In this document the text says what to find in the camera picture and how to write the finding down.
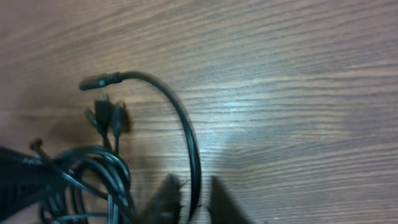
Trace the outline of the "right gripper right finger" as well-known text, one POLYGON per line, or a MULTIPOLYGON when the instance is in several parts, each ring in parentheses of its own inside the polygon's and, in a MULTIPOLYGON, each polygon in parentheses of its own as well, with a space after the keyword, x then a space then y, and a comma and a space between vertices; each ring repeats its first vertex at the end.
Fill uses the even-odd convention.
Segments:
POLYGON ((250 224, 229 195, 217 176, 211 177, 210 202, 208 206, 211 224, 250 224))

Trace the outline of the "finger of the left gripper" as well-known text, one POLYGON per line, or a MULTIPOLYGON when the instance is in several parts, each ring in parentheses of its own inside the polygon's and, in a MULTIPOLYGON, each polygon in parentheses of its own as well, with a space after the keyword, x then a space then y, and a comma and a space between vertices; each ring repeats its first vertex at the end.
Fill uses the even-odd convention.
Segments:
POLYGON ((40 158, 1 147, 1 220, 63 191, 67 181, 40 158))

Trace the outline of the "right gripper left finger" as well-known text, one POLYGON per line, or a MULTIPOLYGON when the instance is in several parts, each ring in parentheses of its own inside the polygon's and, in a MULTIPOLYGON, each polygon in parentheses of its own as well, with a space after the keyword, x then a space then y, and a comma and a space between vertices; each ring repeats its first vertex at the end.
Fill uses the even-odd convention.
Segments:
POLYGON ((178 177, 168 174, 145 209, 138 214, 141 224, 179 224, 182 193, 178 177))

